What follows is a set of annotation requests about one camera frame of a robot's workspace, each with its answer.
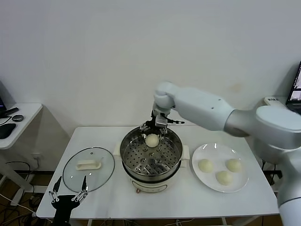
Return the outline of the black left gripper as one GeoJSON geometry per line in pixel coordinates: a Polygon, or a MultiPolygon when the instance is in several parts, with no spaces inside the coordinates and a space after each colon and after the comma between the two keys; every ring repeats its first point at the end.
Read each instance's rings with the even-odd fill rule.
{"type": "Polygon", "coordinates": [[[75,202],[82,202],[88,195],[87,177],[84,176],[81,190],[76,195],[57,195],[62,176],[55,182],[53,189],[48,192],[55,216],[52,226],[70,226],[71,212],[75,208],[75,202]]]}

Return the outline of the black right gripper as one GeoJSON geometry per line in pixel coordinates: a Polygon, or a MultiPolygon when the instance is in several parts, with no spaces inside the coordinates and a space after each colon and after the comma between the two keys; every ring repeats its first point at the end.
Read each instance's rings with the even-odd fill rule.
{"type": "MultiPolygon", "coordinates": [[[[146,139],[146,137],[150,134],[151,131],[156,131],[157,127],[155,125],[155,120],[146,121],[144,124],[142,124],[139,128],[142,138],[146,139]]],[[[167,134],[167,128],[160,128],[160,135],[159,135],[159,141],[162,141],[162,139],[167,134]]]]}

